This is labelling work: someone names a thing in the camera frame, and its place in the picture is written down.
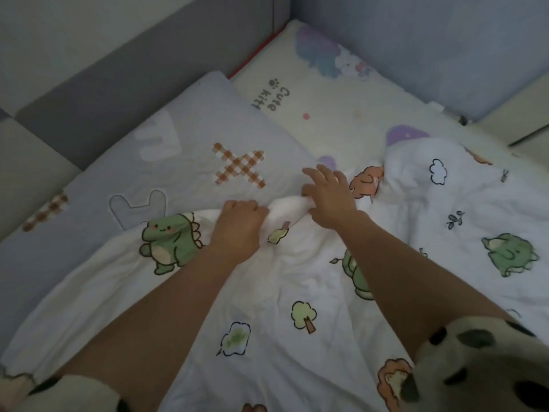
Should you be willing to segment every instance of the forearm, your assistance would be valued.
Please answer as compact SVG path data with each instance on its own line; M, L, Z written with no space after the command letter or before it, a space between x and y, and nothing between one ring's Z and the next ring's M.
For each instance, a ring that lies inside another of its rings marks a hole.
M117 391L133 411L156 410L234 267L205 247L56 374L93 377Z
M425 340L455 319L493 316L512 320L463 280L358 212L337 232L412 359Z

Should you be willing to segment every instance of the gray pillow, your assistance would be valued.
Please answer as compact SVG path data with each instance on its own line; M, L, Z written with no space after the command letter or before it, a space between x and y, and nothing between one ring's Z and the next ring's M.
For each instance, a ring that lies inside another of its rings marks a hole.
M149 219L299 194L315 159L220 72L121 139L0 243L0 353L23 319L109 238Z

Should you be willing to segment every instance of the tree trunk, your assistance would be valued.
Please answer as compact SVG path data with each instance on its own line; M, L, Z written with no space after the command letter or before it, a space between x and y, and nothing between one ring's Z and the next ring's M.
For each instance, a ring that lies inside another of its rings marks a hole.
M312 321L309 319L309 317L305 318L305 326L307 327L307 332L309 334L312 334L316 331L316 328L314 325L312 325Z

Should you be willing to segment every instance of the blue wall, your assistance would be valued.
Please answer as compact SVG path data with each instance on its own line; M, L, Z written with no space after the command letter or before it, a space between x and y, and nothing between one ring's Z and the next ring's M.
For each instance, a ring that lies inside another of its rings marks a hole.
M474 120L549 71L549 0L294 0L293 14Z

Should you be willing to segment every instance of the brown checkered stripe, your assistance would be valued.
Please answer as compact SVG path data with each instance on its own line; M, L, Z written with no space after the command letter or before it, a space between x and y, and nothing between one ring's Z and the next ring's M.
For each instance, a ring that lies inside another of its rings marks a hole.
M29 218L23 224L23 231L31 231L39 222L45 222L50 219L54 214L59 214L63 211L63 205L69 202L69 198L63 191L57 194L51 199L50 202L46 203L42 208L38 210L31 218Z
M223 172L216 172L214 175L216 184L221 185L223 182L227 182L231 177L240 175L247 177L248 182L254 183L260 189L265 186L264 179L251 169L264 159L263 150L252 150L252 152L237 158L234 153L225 149L221 143L216 143L214 144L212 151L218 158L224 162L230 163L223 168Z

